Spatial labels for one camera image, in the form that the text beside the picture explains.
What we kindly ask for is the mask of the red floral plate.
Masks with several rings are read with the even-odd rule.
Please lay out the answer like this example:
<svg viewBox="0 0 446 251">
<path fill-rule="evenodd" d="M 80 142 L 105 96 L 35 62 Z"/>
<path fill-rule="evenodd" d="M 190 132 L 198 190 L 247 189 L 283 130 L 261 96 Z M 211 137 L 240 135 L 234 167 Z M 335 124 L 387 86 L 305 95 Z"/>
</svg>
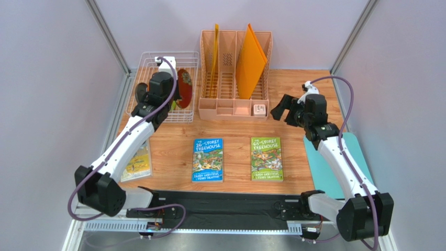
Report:
<svg viewBox="0 0 446 251">
<path fill-rule="evenodd" d="M 193 95 L 193 82 L 189 72 L 180 69 L 177 72 L 177 88 L 175 90 L 174 100 L 181 109 L 189 106 Z"/>
</svg>

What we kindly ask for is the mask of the lime green plate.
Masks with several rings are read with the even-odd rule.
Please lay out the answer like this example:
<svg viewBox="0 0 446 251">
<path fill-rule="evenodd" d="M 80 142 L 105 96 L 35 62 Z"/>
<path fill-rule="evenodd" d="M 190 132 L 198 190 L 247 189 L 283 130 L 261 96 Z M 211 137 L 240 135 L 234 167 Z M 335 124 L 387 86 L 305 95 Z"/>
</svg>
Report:
<svg viewBox="0 0 446 251">
<path fill-rule="evenodd" d="M 170 111 L 174 111 L 174 110 L 175 110 L 175 108 L 176 108 L 176 102 L 174 101 L 174 102 L 172 102 L 172 105 L 171 105 Z"/>
</svg>

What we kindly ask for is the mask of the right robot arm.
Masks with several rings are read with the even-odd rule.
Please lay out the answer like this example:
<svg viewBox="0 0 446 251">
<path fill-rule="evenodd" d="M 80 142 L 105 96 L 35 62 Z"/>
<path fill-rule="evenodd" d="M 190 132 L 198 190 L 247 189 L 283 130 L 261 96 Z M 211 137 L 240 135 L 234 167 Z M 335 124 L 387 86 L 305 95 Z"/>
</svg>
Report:
<svg viewBox="0 0 446 251">
<path fill-rule="evenodd" d="M 271 110 L 274 120 L 280 120 L 288 110 L 285 122 L 301 127 L 305 138 L 325 159 L 341 186 L 345 201 L 329 197 L 322 190 L 303 192 L 301 208 L 306 214 L 316 214 L 336 224 L 340 236 L 347 242 L 372 238 L 375 250 L 381 236 L 389 233 L 394 200 L 381 193 L 354 161 L 342 131 L 328 121 L 326 98 L 308 94 L 304 100 L 285 94 Z"/>
</svg>

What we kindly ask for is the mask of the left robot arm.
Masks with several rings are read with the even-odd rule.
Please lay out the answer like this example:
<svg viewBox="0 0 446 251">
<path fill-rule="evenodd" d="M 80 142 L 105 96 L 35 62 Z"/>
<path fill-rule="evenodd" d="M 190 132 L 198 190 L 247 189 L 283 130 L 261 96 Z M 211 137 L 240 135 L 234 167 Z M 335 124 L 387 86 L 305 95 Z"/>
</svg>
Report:
<svg viewBox="0 0 446 251">
<path fill-rule="evenodd" d="M 176 73 L 156 72 L 152 75 L 149 90 L 134 107 L 125 129 L 89 167 L 79 166 L 75 171 L 76 188 L 70 201 L 77 196 L 81 204 L 109 217 L 123 209 L 150 205 L 153 194 L 148 189 L 123 189 L 119 182 L 140 146 L 168 117 L 176 88 Z"/>
</svg>

